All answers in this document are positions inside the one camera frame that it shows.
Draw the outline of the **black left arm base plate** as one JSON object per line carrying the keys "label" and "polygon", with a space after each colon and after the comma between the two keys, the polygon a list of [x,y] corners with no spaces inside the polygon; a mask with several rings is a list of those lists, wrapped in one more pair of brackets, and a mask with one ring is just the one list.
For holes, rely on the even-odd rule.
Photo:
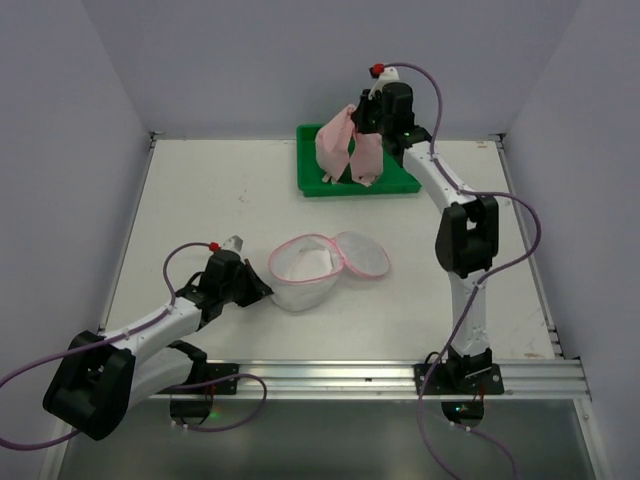
{"label": "black left arm base plate", "polygon": [[178,386],[161,390],[161,394],[211,394],[233,396],[237,393],[238,363],[207,363]]}

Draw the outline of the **white mesh laundry bag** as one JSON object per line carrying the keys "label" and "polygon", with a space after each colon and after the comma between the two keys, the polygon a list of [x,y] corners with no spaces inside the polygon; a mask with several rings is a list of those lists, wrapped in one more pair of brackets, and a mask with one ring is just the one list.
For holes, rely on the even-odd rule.
{"label": "white mesh laundry bag", "polygon": [[389,272],[391,262],[372,238],[344,231],[334,237],[295,237],[271,253],[267,266],[272,301],[285,311],[299,313],[326,301],[343,272],[379,279]]}

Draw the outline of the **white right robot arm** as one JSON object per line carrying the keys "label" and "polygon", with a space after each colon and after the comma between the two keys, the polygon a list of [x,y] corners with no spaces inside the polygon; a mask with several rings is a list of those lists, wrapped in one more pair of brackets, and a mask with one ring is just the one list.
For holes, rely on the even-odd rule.
{"label": "white right robot arm", "polygon": [[452,334],[442,352],[415,365],[417,392],[503,393],[487,335],[482,286],[498,253],[497,201],[468,189],[436,153],[433,136],[415,122],[408,84],[392,81],[363,90],[353,121],[358,132],[381,136],[384,151],[420,183],[441,214],[435,255],[451,286]]}

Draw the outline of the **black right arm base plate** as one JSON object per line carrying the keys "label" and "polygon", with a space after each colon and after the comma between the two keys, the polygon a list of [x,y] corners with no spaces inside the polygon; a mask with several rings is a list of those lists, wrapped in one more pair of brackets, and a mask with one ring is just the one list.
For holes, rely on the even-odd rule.
{"label": "black right arm base plate", "polygon": [[475,356],[460,356],[452,347],[444,361],[437,362],[431,352],[423,363],[413,365],[413,379],[419,393],[429,369],[434,366],[424,387],[425,395],[502,395],[505,387],[500,366],[493,362],[493,352],[486,348]]}

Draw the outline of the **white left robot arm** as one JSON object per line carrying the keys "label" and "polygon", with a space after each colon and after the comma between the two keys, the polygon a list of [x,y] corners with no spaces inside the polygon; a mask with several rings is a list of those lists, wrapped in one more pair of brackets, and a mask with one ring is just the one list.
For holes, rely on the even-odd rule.
{"label": "white left robot arm", "polygon": [[46,390],[44,410],[102,440],[132,407],[157,393],[235,394],[238,365],[211,366],[206,353],[184,339],[217,319],[224,306],[248,307],[272,293],[249,261],[232,250],[215,251],[168,305],[120,330],[76,335]]}

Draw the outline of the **pink bra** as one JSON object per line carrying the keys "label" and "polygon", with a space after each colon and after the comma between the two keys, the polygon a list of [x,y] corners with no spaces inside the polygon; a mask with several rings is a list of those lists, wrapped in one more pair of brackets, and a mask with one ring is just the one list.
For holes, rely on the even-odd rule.
{"label": "pink bra", "polygon": [[351,120],[355,109],[355,105],[348,104],[316,135],[316,160],[325,172],[324,182],[338,183],[347,167],[352,181],[364,186],[371,186],[382,175],[381,136],[356,132]]}

